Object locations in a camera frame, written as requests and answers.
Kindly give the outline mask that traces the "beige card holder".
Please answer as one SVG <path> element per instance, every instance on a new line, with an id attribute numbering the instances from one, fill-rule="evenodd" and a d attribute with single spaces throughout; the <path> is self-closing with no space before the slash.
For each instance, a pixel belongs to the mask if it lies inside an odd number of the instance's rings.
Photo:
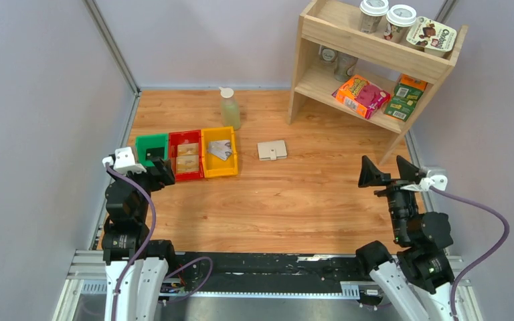
<path id="1" fill-rule="evenodd" d="M 260 161 L 276 161 L 278 159 L 285 159 L 288 156 L 284 140 L 259 142 L 257 148 Z"/>

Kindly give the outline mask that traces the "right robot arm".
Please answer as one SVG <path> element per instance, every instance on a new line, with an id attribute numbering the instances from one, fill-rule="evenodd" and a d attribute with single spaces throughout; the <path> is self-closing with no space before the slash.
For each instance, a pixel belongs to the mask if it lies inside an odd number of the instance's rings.
<path id="1" fill-rule="evenodd" d="M 396 158 L 399 177 L 380 171 L 368 156 L 361 158 L 360 188 L 376 187 L 376 197 L 388 204 L 394 243 L 401 251 L 392 256 L 380 241 L 356 250 L 355 271 L 373 280 L 402 320 L 456 320 L 455 280 L 445 250 L 453 244 L 448 215 L 420 213 L 416 193 L 448 184 L 444 169 L 421 169 L 402 156 Z"/>

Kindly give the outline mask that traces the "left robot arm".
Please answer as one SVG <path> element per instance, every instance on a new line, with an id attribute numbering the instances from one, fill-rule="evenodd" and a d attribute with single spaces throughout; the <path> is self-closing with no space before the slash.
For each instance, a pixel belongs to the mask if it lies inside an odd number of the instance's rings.
<path id="1" fill-rule="evenodd" d="M 173 244 L 152 238 L 146 224 L 154 209 L 151 194 L 175 184 L 169 160 L 151 159 L 144 167 L 132 162 L 116 171 L 115 156 L 103 159 L 114 179 L 105 190 L 107 218 L 101 241 L 107 293 L 105 320 L 153 320 L 163 280 L 177 270 Z"/>

